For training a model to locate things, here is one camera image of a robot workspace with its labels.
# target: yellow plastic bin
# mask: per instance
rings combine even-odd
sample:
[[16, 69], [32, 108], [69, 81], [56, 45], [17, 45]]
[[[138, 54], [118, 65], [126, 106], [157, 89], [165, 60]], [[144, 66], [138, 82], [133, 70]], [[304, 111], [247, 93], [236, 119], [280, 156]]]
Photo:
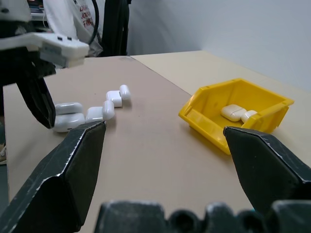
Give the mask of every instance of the yellow plastic bin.
[[[293, 100], [266, 90], [244, 79], [201, 87], [180, 110], [179, 116], [205, 138], [230, 154], [223, 130], [225, 126], [271, 133], [279, 126]], [[245, 123], [223, 117], [221, 109], [237, 104], [247, 111], [258, 112]]]

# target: black cable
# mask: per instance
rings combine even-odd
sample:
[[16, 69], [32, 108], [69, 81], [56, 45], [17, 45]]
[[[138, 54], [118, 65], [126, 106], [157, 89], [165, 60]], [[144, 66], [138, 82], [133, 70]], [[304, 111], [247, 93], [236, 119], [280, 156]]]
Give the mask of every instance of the black cable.
[[93, 34], [88, 42], [88, 44], [92, 44], [95, 37], [96, 37], [96, 34], [97, 34], [97, 31], [98, 31], [98, 26], [99, 26], [99, 10], [98, 10], [98, 5], [97, 5], [97, 2], [96, 0], [92, 0], [93, 2], [93, 5], [94, 5], [94, 10], [95, 10], [95, 26], [94, 26], [94, 31], [93, 31]]

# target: shoe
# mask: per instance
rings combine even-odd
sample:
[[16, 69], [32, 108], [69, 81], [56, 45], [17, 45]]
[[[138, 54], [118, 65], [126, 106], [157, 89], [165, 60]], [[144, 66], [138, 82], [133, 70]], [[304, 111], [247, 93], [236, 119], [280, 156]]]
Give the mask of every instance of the shoe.
[[0, 152], [0, 165], [5, 165], [6, 164], [6, 146], [0, 145], [0, 148], [2, 148]]

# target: white t-shirt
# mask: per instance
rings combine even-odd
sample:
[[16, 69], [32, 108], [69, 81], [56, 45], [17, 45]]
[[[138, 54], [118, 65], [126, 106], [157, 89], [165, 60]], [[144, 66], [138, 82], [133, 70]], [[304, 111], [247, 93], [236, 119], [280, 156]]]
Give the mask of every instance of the white t-shirt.
[[[104, 0], [97, 0], [97, 2], [104, 3]], [[102, 3], [98, 5], [100, 24], [98, 34], [90, 45], [90, 56], [98, 56], [103, 51], [99, 39], [101, 40], [103, 34], [104, 14], [101, 15], [101, 12], [104, 9], [101, 9]], [[43, 6], [49, 26], [55, 33], [79, 39], [85, 43], [90, 40], [95, 24], [90, 12], [91, 8], [95, 17], [92, 0], [43, 0]]]

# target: wooden table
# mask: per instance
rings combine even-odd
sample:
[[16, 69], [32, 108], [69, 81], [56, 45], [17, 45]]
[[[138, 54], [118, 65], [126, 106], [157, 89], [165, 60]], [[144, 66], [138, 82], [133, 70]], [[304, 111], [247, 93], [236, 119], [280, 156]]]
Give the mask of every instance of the wooden table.
[[[80, 102], [84, 113], [101, 106], [106, 92], [121, 84], [127, 84], [133, 96], [132, 107], [116, 109], [116, 121], [107, 123], [98, 182], [81, 232], [93, 231], [100, 204], [109, 200], [155, 200], [166, 215], [188, 208], [200, 217], [212, 201], [224, 201], [234, 211], [252, 208], [230, 156], [178, 117], [200, 86], [236, 77], [296, 100], [275, 135], [311, 166], [307, 156], [310, 110], [305, 107], [310, 94], [207, 52], [90, 58], [83, 66], [47, 77], [55, 103]], [[16, 85], [4, 88], [4, 105], [12, 199], [65, 135], [36, 121]]]

